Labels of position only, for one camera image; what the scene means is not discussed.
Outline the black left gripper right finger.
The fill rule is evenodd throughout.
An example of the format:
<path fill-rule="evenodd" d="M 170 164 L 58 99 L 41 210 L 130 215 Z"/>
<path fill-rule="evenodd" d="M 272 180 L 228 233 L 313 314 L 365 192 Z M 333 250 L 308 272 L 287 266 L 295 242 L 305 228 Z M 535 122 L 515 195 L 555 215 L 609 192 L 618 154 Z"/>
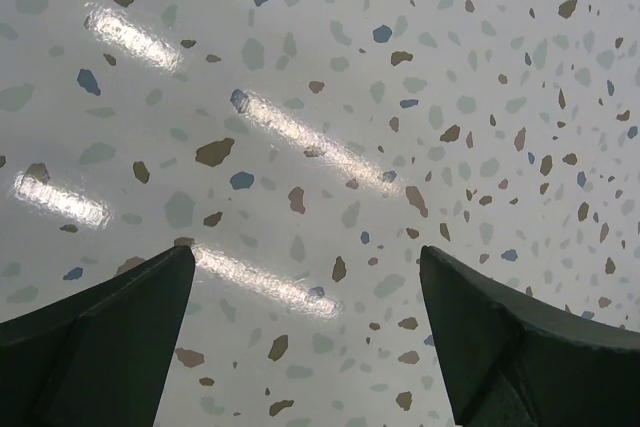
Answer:
<path fill-rule="evenodd" d="M 425 246 L 420 282 L 458 426 L 636 426 L 639 335 L 555 308 Z"/>

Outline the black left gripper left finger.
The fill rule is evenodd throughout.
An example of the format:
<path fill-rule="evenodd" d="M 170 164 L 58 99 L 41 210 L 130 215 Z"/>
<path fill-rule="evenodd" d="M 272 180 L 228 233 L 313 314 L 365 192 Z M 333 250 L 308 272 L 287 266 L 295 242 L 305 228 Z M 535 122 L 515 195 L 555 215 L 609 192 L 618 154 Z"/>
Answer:
<path fill-rule="evenodd" d="M 2 323 L 2 425 L 153 425 L 194 271 L 175 246 Z"/>

